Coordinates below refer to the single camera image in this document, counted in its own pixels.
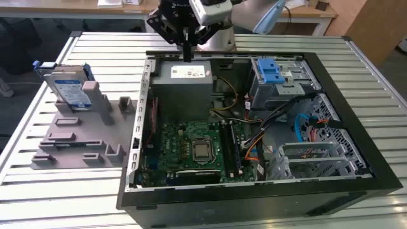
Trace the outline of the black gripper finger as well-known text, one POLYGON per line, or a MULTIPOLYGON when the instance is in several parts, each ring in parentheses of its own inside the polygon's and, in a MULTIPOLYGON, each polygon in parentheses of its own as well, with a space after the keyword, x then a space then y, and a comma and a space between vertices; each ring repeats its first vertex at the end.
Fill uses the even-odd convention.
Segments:
POLYGON ((196 25, 191 24, 188 26, 188 62, 191 62, 191 59, 194 57, 196 45, 206 44, 210 38, 215 35, 215 33, 220 30, 222 27, 223 27, 222 22, 204 26, 203 29, 200 30, 196 30, 198 29, 196 25))
POLYGON ((150 13, 147 23, 164 40, 178 46, 178 49, 183 52, 183 61, 188 62, 188 40, 184 34, 184 28, 172 27, 159 9, 155 9, 150 13))

